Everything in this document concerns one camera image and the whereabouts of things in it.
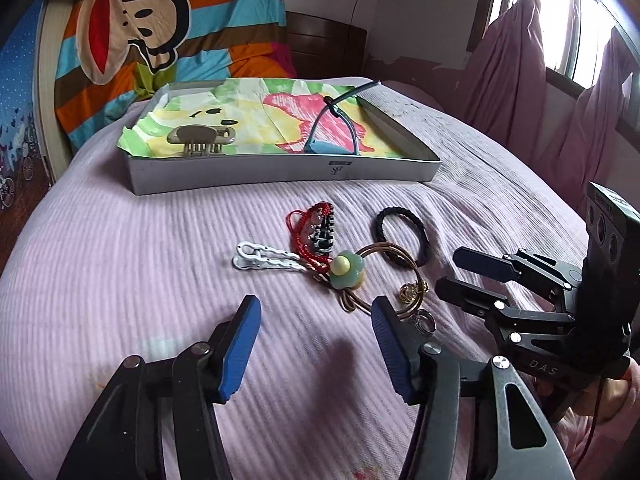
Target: silver ring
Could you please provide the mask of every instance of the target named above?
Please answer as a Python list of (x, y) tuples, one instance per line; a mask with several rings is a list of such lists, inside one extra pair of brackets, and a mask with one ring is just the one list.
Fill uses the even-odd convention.
[(416, 311), (414, 323), (415, 327), (424, 335), (432, 336), (436, 333), (436, 320), (433, 319), (431, 312), (425, 308), (419, 308)]

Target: green flower charm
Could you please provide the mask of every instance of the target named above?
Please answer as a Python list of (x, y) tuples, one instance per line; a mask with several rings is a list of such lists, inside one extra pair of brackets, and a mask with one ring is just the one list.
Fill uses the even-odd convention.
[(333, 288), (358, 288), (363, 280), (364, 258), (351, 251), (342, 251), (329, 266), (329, 281)]

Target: electrical cord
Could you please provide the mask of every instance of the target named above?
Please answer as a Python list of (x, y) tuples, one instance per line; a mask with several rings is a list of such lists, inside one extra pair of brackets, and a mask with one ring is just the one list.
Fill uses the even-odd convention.
[(578, 462), (575, 463), (574, 473), (578, 470), (578, 466), (582, 462), (582, 459), (584, 458), (584, 456), (587, 454), (587, 451), (589, 450), (589, 446), (591, 445), (591, 441), (593, 440), (593, 434), (596, 431), (596, 425), (598, 423), (598, 412), (600, 411), (600, 401), (602, 400), (602, 393), (604, 391), (604, 385), (606, 381), (607, 381), (607, 378), (605, 376), (600, 377), (600, 383), (598, 384), (598, 393), (596, 395), (596, 405), (593, 408), (593, 419), (591, 420), (591, 429), (589, 430), (587, 443), (585, 444), (584, 449), (582, 450), (580, 458), (578, 459)]
[(347, 40), (344, 43), (344, 51), (342, 53), (342, 64), (344, 65), (344, 58), (347, 56), (347, 49), (349, 48), (349, 40), (351, 38), (351, 27), (353, 26), (353, 17), (356, 13), (356, 7), (358, 6), (358, 0), (353, 4), (353, 10), (351, 11), (351, 19), (349, 20), (349, 30), (347, 31)]

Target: gold wire bracelet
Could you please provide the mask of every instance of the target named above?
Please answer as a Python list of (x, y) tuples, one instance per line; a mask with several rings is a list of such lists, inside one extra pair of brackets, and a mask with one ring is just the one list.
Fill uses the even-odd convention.
[[(393, 252), (400, 256), (403, 260), (405, 260), (415, 272), (415, 276), (417, 278), (416, 283), (405, 283), (401, 287), (399, 293), (400, 300), (407, 305), (401, 310), (396, 310), (396, 314), (398, 314), (398, 317), (401, 320), (408, 319), (418, 311), (418, 308), (424, 301), (424, 295), (429, 291), (429, 286), (420, 275), (420, 272), (418, 271), (418, 265), (415, 263), (414, 258), (402, 247), (399, 247), (391, 242), (379, 242), (368, 245), (361, 248), (358, 252), (356, 252), (356, 254), (362, 256), (363, 258), (366, 258), (373, 253), (386, 252)], [(358, 298), (355, 295), (354, 291), (350, 288), (337, 290), (336, 292), (338, 293), (338, 301), (340, 302), (340, 306), (346, 312), (354, 312), (359, 308), (360, 310), (371, 315), (370, 304)]]

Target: blue gripper pad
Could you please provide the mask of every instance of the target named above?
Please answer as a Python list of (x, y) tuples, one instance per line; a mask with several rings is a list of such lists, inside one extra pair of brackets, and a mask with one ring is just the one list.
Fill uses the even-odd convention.
[[(260, 330), (260, 319), (262, 317), (262, 309), (260, 308), (260, 300), (255, 296), (245, 296), (238, 314), (241, 319), (233, 335), (233, 339), (228, 344), (228, 349), (222, 358), (222, 377), (218, 392), (220, 400), (227, 402), (231, 395), (238, 391), (246, 364), (249, 361), (249, 355), (254, 348), (255, 338)], [(228, 330), (233, 330), (236, 325), (236, 318), (231, 322)]]
[(378, 340), (394, 391), (402, 397), (404, 402), (409, 403), (416, 393), (411, 383), (411, 363), (400, 341), (400, 334), (393, 327), (394, 321), (400, 323), (389, 300), (386, 296), (377, 297), (371, 305), (373, 332)]
[(517, 281), (520, 273), (509, 260), (497, 258), (473, 249), (460, 247), (453, 253), (453, 262), (461, 269), (470, 270), (496, 282)]

